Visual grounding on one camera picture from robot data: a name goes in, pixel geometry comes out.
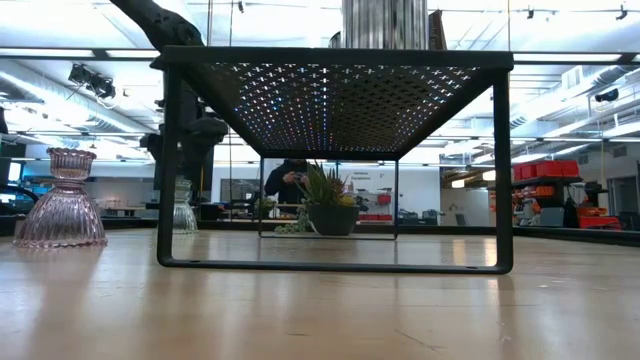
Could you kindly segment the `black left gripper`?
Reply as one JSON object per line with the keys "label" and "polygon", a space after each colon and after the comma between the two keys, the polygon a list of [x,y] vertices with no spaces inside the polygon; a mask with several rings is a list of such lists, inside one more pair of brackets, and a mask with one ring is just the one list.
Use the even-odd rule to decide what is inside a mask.
{"label": "black left gripper", "polygon": [[[180,160],[203,161],[209,151],[228,134],[228,127],[217,117],[202,116],[181,123],[174,134],[180,144]],[[140,146],[148,150],[156,161],[162,160],[164,135],[164,125],[161,125],[159,134],[148,133],[139,140]]]}

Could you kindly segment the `clear ribbed glass candle holder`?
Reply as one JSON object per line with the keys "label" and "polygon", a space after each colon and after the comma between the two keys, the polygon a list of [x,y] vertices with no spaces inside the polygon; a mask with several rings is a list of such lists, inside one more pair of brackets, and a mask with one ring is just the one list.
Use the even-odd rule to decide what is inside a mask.
{"label": "clear ribbed glass candle holder", "polygon": [[179,234],[198,232],[195,213],[189,204],[191,199],[191,182],[184,177],[176,179],[173,231]]}

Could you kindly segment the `pink ribbed glass candle holder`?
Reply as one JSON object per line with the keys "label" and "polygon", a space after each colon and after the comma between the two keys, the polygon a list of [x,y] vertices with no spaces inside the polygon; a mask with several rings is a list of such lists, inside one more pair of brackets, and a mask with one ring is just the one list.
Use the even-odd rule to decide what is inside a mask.
{"label": "pink ribbed glass candle holder", "polygon": [[105,246],[107,238],[97,205],[85,190],[96,154],[50,147],[53,187],[29,212],[13,244],[22,248]]}

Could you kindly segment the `black monitor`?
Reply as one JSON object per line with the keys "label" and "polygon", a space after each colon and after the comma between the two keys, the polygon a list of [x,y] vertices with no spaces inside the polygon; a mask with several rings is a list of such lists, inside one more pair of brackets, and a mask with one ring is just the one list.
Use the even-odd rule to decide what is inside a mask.
{"label": "black monitor", "polygon": [[[160,190],[160,182],[162,178],[162,149],[159,148],[158,150],[154,150],[152,152],[152,156],[155,160],[153,189]],[[182,151],[178,152],[178,157],[177,175],[190,180],[193,191],[210,191],[212,183],[214,148],[210,148],[207,154],[200,160],[186,161]]]}

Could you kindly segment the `person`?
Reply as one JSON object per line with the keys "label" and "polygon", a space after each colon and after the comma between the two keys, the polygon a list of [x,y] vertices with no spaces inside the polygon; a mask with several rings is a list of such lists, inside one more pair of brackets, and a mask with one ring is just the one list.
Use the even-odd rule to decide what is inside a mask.
{"label": "person", "polygon": [[305,198],[304,190],[309,184],[309,170],[316,169],[302,159],[285,159],[271,171],[264,192],[268,196],[277,196],[279,204],[301,204]]}

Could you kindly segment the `small green background plant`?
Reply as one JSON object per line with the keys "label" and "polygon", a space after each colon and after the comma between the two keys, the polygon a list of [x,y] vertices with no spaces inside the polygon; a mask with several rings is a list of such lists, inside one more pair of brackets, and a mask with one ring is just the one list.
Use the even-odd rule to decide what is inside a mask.
{"label": "small green background plant", "polygon": [[276,202],[268,197],[260,198],[254,202],[254,216],[256,218],[268,219]]}

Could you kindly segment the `black track light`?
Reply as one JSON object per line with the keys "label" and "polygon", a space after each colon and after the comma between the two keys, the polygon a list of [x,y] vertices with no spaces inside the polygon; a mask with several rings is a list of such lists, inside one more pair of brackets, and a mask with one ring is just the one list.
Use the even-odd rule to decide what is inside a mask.
{"label": "black track light", "polygon": [[90,70],[84,64],[73,64],[68,80],[80,88],[84,87],[91,91],[99,99],[116,96],[113,80]]}

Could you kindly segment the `black perforated metal riser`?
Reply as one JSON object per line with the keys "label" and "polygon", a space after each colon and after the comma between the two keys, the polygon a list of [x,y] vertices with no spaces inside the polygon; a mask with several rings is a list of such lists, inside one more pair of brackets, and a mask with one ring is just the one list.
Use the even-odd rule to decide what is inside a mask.
{"label": "black perforated metal riser", "polygon": [[509,75],[505,51],[168,46],[156,257],[172,253],[177,144],[190,88],[262,159],[398,162],[486,90],[494,95],[496,262],[514,264]]}

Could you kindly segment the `succulent plant in black pot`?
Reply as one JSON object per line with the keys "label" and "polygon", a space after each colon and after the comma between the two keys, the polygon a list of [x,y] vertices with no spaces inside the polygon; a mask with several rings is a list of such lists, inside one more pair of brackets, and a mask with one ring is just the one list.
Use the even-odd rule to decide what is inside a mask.
{"label": "succulent plant in black pot", "polygon": [[347,236],[355,229],[359,206],[346,193],[345,181],[334,169],[325,171],[318,163],[309,170],[309,184],[301,204],[279,204],[280,209],[296,217],[293,223],[278,226],[279,235],[293,235],[313,230],[323,236]]}

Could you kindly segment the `red storage bins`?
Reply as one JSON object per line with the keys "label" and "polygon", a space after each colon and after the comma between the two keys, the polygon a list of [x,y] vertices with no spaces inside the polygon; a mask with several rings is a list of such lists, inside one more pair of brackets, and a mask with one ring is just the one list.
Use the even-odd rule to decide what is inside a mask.
{"label": "red storage bins", "polygon": [[575,160],[545,160],[516,164],[513,167],[516,181],[534,178],[574,178],[579,177],[579,166]]}

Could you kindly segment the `red floor box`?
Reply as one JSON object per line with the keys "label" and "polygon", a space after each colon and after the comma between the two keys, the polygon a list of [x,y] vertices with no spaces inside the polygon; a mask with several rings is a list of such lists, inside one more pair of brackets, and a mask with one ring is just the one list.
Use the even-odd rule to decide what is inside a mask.
{"label": "red floor box", "polygon": [[582,229],[620,231],[622,229],[622,224],[615,216],[580,216],[579,227]]}

